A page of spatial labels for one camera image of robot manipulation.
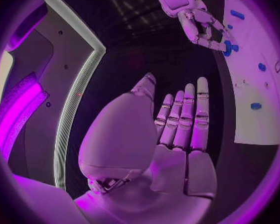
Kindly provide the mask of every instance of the pink light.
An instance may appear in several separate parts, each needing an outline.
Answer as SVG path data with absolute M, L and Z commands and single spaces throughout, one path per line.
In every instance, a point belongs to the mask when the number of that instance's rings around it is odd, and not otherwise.
M 39 83 L 31 86 L 25 93 L 23 93 L 13 106 L 8 110 L 0 123 L 0 148 L 2 147 L 9 130 L 17 117 L 22 113 L 25 107 L 42 91 Z

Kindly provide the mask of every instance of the illuminated edge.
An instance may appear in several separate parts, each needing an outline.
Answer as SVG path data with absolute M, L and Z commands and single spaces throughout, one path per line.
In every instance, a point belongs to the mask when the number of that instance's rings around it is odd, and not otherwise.
M 94 48 L 94 51 L 82 66 L 70 89 L 58 124 L 54 152 L 54 178 L 55 186 L 65 190 L 67 145 L 71 126 L 81 99 L 81 96 L 76 96 L 75 94 L 80 93 L 83 95 L 92 74 L 106 53 L 106 48 L 87 25 L 62 0 L 45 0 L 45 2 Z

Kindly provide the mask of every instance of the purple light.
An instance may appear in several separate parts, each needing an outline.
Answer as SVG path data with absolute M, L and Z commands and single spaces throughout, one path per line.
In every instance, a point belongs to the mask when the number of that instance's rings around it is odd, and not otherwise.
M 12 105 L 0 123 L 0 148 L 17 117 L 22 113 L 25 107 L 42 91 L 40 84 L 32 85 L 18 100 Z

